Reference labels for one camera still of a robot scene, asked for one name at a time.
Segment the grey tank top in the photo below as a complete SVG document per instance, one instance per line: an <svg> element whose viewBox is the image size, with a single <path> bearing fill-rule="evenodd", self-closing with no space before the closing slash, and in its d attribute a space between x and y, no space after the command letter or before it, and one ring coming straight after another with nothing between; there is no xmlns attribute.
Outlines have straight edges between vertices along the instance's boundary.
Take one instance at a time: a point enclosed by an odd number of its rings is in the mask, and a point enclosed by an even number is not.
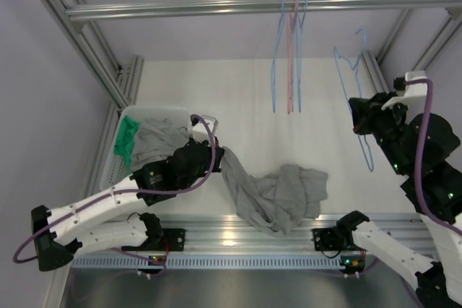
<svg viewBox="0 0 462 308"><path fill-rule="evenodd" d="M254 177L227 147L221 166L237 216L273 237L286 237L301 221L318 218L321 202L328 198L328 174L320 170L283 164L276 172Z"/></svg>
<svg viewBox="0 0 462 308"><path fill-rule="evenodd" d="M169 118L147 118L134 135L134 148L129 169L136 171L145 164L167 159L183 147L191 137L184 126L176 126Z"/></svg>

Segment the green tank top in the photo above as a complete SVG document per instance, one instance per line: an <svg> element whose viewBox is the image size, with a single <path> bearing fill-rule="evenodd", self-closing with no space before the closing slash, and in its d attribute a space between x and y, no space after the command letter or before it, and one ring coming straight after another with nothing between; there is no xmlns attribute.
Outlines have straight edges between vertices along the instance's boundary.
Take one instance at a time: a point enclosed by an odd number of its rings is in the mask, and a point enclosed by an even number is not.
<svg viewBox="0 0 462 308"><path fill-rule="evenodd" d="M113 153L121 157L125 162L125 167L131 166L131 155L134 150L134 137L139 130L139 123L129 116L125 116L119 126Z"/></svg>

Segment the pink wire hanger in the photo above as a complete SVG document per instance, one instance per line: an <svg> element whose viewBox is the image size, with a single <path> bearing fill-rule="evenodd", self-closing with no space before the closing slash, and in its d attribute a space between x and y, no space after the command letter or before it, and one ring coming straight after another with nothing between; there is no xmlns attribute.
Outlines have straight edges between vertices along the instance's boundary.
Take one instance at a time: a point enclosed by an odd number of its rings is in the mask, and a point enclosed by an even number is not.
<svg viewBox="0 0 462 308"><path fill-rule="evenodd" d="M295 23L299 0L294 0L293 11L287 14L287 114L293 111L293 66L295 55Z"/></svg>

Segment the light blue wire hanger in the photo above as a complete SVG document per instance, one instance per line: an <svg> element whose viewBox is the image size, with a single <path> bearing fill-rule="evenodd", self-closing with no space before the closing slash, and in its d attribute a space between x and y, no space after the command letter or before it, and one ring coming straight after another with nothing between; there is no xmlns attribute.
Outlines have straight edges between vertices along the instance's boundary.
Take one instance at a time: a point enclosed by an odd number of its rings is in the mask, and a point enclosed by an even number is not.
<svg viewBox="0 0 462 308"><path fill-rule="evenodd" d="M276 62L279 54L279 46L282 39L282 32L284 29L285 23L285 0L280 0L280 17L278 21L277 31L276 31L276 40L274 45L274 54L271 62L271 107L272 112L276 112Z"/></svg>

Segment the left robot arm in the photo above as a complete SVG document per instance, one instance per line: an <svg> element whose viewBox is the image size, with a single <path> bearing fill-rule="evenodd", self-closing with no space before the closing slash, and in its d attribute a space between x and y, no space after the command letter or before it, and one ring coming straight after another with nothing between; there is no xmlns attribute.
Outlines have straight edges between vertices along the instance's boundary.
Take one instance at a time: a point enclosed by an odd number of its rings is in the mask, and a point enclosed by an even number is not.
<svg viewBox="0 0 462 308"><path fill-rule="evenodd" d="M117 184L60 208L31 211L38 268L52 271L89 252L111 248L155 250L163 241L160 220L145 208L190 192L220 172L225 151L207 140L190 139L165 159L144 164Z"/></svg>

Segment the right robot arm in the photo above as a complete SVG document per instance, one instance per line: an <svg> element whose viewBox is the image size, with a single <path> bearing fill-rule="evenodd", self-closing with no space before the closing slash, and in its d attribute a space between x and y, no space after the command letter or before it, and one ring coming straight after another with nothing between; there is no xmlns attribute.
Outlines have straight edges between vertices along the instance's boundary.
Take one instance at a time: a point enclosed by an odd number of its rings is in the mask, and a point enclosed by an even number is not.
<svg viewBox="0 0 462 308"><path fill-rule="evenodd" d="M461 141L444 118L424 112L406 120L406 104L395 93L366 100L351 98L353 130L372 135L394 172L406 180L401 189L427 227L438 260L420 255L353 211L336 222L330 250L364 250L400 275L423 307L461 306L461 172L447 158Z"/></svg>

